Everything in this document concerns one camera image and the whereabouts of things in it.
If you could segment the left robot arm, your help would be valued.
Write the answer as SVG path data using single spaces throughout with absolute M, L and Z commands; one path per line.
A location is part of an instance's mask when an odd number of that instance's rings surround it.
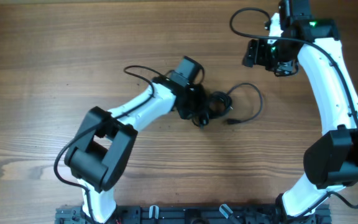
M 61 155 L 83 191 L 82 211 L 91 223 L 109 222 L 116 209 L 114 186 L 126 168 L 139 132 L 176 109 L 181 119 L 191 119 L 206 98 L 196 77 L 203 66 L 183 57 L 177 68 L 146 80 L 147 88 L 131 101 L 110 110 L 90 109 L 75 137 Z

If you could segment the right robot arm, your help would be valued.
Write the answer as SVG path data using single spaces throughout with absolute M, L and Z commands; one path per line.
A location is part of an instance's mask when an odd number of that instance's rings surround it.
M 265 28 L 267 36 L 249 36 L 243 65 L 263 66 L 277 77 L 302 68 L 321 118 L 322 136 L 305 151 L 303 175 L 278 196 L 283 221 L 301 222 L 326 199 L 358 183 L 358 96 L 336 23 L 313 17 L 308 1 L 280 1 Z

